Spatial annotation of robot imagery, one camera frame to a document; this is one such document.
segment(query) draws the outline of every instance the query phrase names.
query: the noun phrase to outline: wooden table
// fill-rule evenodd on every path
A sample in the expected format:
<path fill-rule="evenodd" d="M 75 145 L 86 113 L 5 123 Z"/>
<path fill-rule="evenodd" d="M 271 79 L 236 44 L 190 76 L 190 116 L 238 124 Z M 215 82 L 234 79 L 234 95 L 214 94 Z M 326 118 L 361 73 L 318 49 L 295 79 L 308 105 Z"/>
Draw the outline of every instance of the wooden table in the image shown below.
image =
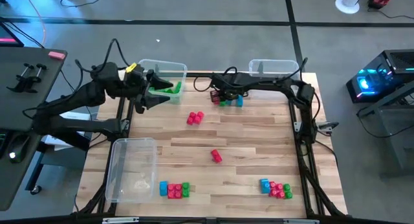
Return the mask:
<path fill-rule="evenodd" d="M 303 79 L 316 88 L 320 97 L 316 74 L 304 73 Z M 208 79 L 199 78 L 196 85 L 203 89 L 208 83 Z M 314 98 L 313 113 L 317 106 Z M 117 107 L 118 99 L 108 98 L 98 118 L 115 118 Z M 191 111 L 205 113 L 200 126 L 186 124 Z M 323 106 L 317 120 L 325 120 Z M 161 104 L 143 115 L 134 113 L 129 137 L 151 137 L 157 141 L 158 178 L 155 195 L 149 203 L 119 203 L 117 216 L 306 217 L 289 108 L 281 93 L 251 91 L 242 108 L 219 107 L 210 102 L 209 92 L 196 92 L 193 78 L 187 78 L 181 105 Z M 331 147 L 330 138 L 318 135 L 317 139 Z M 334 156 L 317 143 L 313 148 L 321 187 L 346 213 Z M 221 164 L 212 161 L 210 152 L 213 149 L 218 149 L 222 155 Z M 108 151 L 106 142 L 87 154 L 76 200 L 80 208 L 102 183 Z M 280 200 L 261 194 L 259 180 L 262 178 L 290 183 L 294 197 Z M 190 198 L 160 197 L 159 181 L 190 182 Z M 310 185 L 309 192 L 316 212 L 314 190 Z"/>

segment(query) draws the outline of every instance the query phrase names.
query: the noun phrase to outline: blue toy block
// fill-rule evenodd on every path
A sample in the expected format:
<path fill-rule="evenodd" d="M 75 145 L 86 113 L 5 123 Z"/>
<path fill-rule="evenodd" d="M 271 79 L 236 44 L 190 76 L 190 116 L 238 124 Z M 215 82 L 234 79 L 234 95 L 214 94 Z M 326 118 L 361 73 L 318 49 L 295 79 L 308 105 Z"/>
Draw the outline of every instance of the blue toy block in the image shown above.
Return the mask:
<path fill-rule="evenodd" d="M 261 193 L 269 194 L 270 193 L 270 184 L 268 179 L 260 179 Z"/>
<path fill-rule="evenodd" d="M 168 186 L 167 181 L 160 182 L 160 196 L 166 196 L 168 194 L 167 186 Z"/>
<path fill-rule="evenodd" d="M 236 104 L 237 107 L 243 107 L 243 96 L 237 96 Z"/>

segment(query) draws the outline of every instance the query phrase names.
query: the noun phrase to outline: clear plastic bin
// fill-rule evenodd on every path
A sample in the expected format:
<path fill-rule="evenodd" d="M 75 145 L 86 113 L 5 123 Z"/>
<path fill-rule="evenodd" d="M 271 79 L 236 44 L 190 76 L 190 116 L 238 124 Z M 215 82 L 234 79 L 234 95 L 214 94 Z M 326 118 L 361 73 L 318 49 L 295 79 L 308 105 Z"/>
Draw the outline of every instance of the clear plastic bin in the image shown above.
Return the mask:
<path fill-rule="evenodd" d="M 152 138 L 114 142 L 105 191 L 115 203 L 145 203 L 153 197 L 157 176 L 157 143 Z"/>
<path fill-rule="evenodd" d="M 252 76 L 274 76 L 275 74 L 291 74 L 299 69 L 298 63 L 292 60 L 251 60 L 248 71 Z M 299 80 L 299 73 L 292 76 Z"/>
<path fill-rule="evenodd" d="M 170 104 L 180 104 L 181 96 L 184 91 L 184 86 L 187 77 L 187 66 L 183 63 L 175 62 L 163 62 L 158 60 L 143 59 L 139 61 L 139 64 L 148 71 L 153 69 L 155 73 L 162 79 L 168 80 L 176 86 L 178 82 L 181 82 L 180 90 L 177 94 L 165 93 L 160 91 L 150 91 L 155 95 L 165 95 L 170 97 L 168 101 Z"/>

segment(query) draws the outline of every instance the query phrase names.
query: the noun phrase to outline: gray floor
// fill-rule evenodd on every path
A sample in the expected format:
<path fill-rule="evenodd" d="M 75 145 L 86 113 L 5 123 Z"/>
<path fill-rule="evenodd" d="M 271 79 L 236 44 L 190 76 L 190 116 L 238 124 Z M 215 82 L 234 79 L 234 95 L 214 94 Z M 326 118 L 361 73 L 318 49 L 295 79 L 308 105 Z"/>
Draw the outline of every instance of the gray floor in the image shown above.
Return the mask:
<path fill-rule="evenodd" d="M 2 15 L 35 16 L 31 7 L 23 1 L 9 1 L 11 7 L 0 6 Z M 284 0 L 102 0 L 84 8 L 62 8 L 57 1 L 33 0 L 42 16 L 47 17 L 229 21 L 288 19 Z M 409 1 L 392 0 L 384 11 L 392 16 L 414 16 L 414 7 Z M 292 4 L 296 21 L 414 22 L 367 13 L 364 0 L 361 1 L 361 11 L 352 16 L 337 11 L 334 0 L 292 0 Z M 38 22 L 18 26 L 36 39 L 41 39 L 41 25 Z M 85 67 L 99 64 L 112 38 L 120 40 L 129 62 L 144 58 L 167 60 L 185 63 L 194 70 L 223 70 L 231 65 L 247 70 L 252 59 L 295 59 L 289 27 L 47 24 L 46 28 L 46 47 L 65 49 L 69 53 L 63 70 L 72 84 L 76 84 L 79 78 L 73 60 L 79 59 Z M 392 164 L 384 158 L 386 146 L 382 140 L 364 132 L 355 117 L 361 106 L 351 103 L 344 84 L 382 50 L 414 48 L 411 37 L 414 28 L 300 27 L 298 34 L 303 57 L 309 58 L 306 71 L 318 74 L 327 118 L 340 123 L 332 141 L 349 213 L 357 218 L 412 223 L 414 213 L 410 211 L 414 204 L 414 179 L 384 180 L 379 177 L 379 173 Z M 110 59 L 122 64 L 116 50 Z M 69 88 L 59 77 L 49 99 L 68 92 Z M 39 180 L 45 191 L 30 196 L 21 188 L 11 209 L 0 213 L 0 219 L 68 214 L 72 210 L 79 180 L 78 170 L 47 168 Z"/>

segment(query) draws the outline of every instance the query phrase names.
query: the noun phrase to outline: yellow tag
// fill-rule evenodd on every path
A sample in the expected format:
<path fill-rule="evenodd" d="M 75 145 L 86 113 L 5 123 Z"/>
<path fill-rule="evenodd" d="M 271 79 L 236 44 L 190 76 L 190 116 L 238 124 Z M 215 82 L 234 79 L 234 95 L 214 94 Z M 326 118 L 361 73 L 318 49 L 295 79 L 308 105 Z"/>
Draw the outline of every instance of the yellow tag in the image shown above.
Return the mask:
<path fill-rule="evenodd" d="M 133 71 L 136 67 L 136 63 L 132 63 L 130 66 L 128 66 L 125 70 L 127 73 L 130 73 L 131 71 Z"/>

